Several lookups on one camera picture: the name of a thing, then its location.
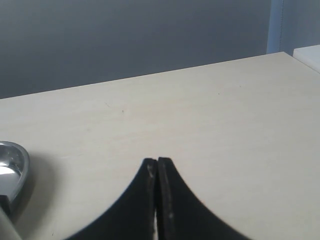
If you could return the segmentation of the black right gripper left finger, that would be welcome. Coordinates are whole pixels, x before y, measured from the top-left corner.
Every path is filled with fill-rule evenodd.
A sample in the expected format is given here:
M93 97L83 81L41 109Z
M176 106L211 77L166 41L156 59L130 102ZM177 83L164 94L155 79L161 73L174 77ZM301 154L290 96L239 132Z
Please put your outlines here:
M152 240L155 222L157 161L142 161L132 182L101 216L70 240Z

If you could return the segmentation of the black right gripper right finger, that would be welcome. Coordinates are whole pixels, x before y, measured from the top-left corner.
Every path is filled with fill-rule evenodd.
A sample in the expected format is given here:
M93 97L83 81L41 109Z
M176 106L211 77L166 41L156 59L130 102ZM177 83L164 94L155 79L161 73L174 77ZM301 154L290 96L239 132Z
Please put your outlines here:
M246 240L191 191L173 161L157 161L157 229L160 240Z

